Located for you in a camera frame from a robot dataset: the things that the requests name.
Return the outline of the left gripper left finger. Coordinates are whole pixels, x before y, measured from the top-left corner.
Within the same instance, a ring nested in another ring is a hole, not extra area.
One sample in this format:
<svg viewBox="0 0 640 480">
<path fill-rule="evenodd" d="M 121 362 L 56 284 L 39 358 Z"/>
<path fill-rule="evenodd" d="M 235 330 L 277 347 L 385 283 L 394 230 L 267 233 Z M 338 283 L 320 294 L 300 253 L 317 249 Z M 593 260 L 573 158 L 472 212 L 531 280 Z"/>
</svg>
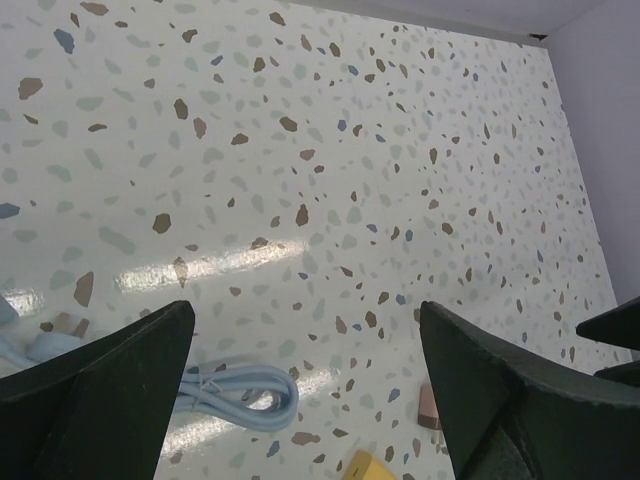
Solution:
<svg viewBox="0 0 640 480">
<path fill-rule="evenodd" d="M 2 378 L 2 478 L 153 478 L 194 325 L 174 301 Z"/>
</svg>

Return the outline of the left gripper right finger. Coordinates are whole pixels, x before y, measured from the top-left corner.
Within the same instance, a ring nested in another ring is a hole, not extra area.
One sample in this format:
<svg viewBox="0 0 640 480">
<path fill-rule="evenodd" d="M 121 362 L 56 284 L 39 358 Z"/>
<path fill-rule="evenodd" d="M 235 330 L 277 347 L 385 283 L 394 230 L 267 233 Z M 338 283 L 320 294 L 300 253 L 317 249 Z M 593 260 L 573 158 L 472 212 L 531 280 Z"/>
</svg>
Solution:
<svg viewBox="0 0 640 480">
<path fill-rule="evenodd" d="M 433 301 L 420 335 L 456 478 L 638 478 L 639 386 L 557 364 Z"/>
</svg>

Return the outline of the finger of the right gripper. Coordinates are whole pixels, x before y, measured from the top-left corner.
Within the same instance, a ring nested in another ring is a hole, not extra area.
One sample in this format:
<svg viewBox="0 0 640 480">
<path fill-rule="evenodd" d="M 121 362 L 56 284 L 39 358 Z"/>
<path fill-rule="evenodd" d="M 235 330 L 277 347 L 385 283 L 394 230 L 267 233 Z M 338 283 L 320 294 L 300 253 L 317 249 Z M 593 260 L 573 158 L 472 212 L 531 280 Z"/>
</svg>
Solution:
<svg viewBox="0 0 640 480">
<path fill-rule="evenodd" d="M 629 386 L 640 385 L 640 361 L 620 364 L 594 373 L 595 377 L 622 383 Z"/>
<path fill-rule="evenodd" d="M 640 304 L 636 297 L 612 310 L 581 322 L 578 336 L 614 346 L 638 346 Z"/>
</svg>

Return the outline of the yellow cube plug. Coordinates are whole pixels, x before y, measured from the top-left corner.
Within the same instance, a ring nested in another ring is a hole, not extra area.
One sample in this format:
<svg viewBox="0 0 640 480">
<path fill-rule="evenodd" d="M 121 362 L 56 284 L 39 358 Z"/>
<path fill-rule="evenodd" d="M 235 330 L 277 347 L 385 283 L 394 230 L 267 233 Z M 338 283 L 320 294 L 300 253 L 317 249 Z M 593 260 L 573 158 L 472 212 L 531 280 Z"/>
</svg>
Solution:
<svg viewBox="0 0 640 480">
<path fill-rule="evenodd" d="M 346 468 L 343 480 L 395 480 L 396 477 L 376 457 L 357 450 Z"/>
</svg>

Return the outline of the orange cube plug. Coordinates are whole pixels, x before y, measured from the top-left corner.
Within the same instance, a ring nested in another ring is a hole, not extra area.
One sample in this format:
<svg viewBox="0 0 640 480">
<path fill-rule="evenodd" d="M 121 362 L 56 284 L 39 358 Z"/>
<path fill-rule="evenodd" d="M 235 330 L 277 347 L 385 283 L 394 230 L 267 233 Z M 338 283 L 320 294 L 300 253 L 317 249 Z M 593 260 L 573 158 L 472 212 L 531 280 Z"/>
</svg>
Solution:
<svg viewBox="0 0 640 480">
<path fill-rule="evenodd" d="M 418 401 L 417 423 L 431 434 L 431 441 L 437 444 L 441 441 L 442 426 L 435 401 L 432 386 L 425 383 L 420 388 Z"/>
</svg>

